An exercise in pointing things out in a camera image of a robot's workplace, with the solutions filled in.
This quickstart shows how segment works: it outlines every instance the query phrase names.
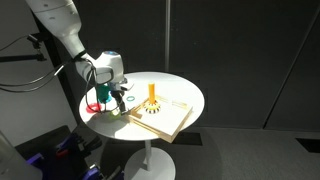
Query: yellow object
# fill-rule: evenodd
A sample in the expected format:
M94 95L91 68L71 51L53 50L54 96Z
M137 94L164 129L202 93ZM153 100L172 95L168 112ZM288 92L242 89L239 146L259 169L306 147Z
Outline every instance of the yellow object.
M155 95L154 95L154 83L149 83L149 103L155 104Z

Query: round white table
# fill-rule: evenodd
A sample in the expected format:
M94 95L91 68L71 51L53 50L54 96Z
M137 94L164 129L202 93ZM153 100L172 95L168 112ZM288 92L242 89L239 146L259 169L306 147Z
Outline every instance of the round white table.
M160 72L137 72L125 74L125 77L129 83L134 84L123 96L127 109L132 109L147 99L148 84L154 82L156 95L179 100L192 106L192 112L181 130L194 123L203 111L202 92L184 78ZM96 103L94 88L88 91L87 99L88 104ZM116 106L116 101L113 99L108 104L112 109ZM137 151L128 160L124 171L125 179L169 180L175 178L175 165L169 154L159 148L151 147L150 140L159 138L156 134L130 123L125 116L114 119L108 113L89 113L86 109L87 103L83 97L79 107L80 116L83 122L95 132L119 140L145 141L146 148Z

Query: orange cylinder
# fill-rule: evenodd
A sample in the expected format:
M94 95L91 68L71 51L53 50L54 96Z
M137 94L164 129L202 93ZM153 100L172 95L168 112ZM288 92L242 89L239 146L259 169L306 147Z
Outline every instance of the orange cylinder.
M155 93L154 93L154 83L149 83L149 103L150 104L156 103Z

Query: table pedestal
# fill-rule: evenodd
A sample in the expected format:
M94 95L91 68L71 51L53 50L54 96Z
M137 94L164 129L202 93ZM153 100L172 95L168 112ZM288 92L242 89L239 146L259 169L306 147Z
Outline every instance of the table pedestal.
M125 180L174 180L176 168L170 155L165 151L151 147L134 153L124 169Z

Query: dark background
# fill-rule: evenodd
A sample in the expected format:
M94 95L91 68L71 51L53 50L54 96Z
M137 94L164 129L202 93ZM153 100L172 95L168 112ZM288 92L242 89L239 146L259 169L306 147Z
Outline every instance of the dark background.
M165 71L165 0L74 2L80 39L92 57L114 50L125 73ZM319 4L173 0L169 73L204 93L205 109L194 125L319 131ZM62 61L70 58L55 44ZM77 110L85 82L74 67L67 76L75 100L71 108Z

